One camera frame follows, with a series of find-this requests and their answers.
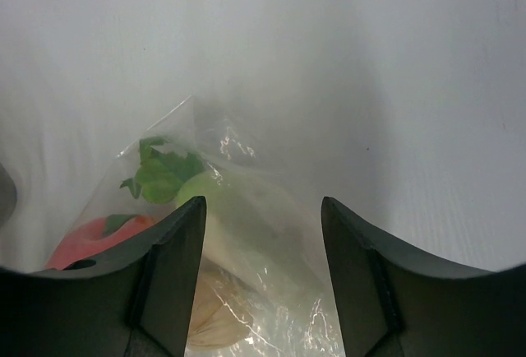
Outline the pink fake peach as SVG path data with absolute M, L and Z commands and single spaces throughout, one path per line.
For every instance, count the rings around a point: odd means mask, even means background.
M 113 214 L 70 231 L 53 251 L 46 269 L 63 270 L 73 262 L 99 254 L 158 222 L 150 216 Z

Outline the clear zip top bag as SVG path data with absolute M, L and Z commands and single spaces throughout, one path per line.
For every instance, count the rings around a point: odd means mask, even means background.
M 203 196 L 186 355 L 341 356 L 319 223 L 284 176 L 224 107 L 191 96 L 118 155 L 47 268 L 101 253 Z

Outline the beige fake garlic bulb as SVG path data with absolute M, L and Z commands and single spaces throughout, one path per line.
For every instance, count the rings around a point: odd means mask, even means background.
M 230 347 L 251 332 L 253 316 L 245 290 L 220 270 L 197 277 L 187 347 L 194 351 Z

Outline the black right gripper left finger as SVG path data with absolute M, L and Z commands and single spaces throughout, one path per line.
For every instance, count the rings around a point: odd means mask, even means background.
M 4 356 L 182 356 L 206 201 L 67 269 L 1 271 Z

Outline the green fake leaf piece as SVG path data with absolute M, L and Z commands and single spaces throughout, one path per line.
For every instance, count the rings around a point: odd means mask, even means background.
M 142 197 L 151 204 L 173 202 L 183 184 L 205 171 L 200 156 L 185 151 L 160 151 L 168 144 L 164 137 L 147 137 L 139 140 L 140 164 L 135 175 L 124 179 L 120 188 L 129 191 L 134 199 Z

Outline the white fake daikon radish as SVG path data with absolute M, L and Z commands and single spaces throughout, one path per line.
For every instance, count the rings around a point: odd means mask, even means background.
M 279 185 L 254 174 L 204 172 L 185 182 L 183 204 L 206 199 L 203 255 L 296 317 L 335 314 L 328 271 L 314 262 L 305 209 Z

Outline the clear grey plastic container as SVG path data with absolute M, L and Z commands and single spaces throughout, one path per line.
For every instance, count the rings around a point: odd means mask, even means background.
M 17 189 L 11 175 L 0 165 L 0 226 L 12 217 L 17 204 Z

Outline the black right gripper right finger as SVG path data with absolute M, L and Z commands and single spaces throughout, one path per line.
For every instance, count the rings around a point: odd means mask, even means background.
M 321 226 L 348 356 L 522 356 L 525 268 L 425 252 L 325 197 Z

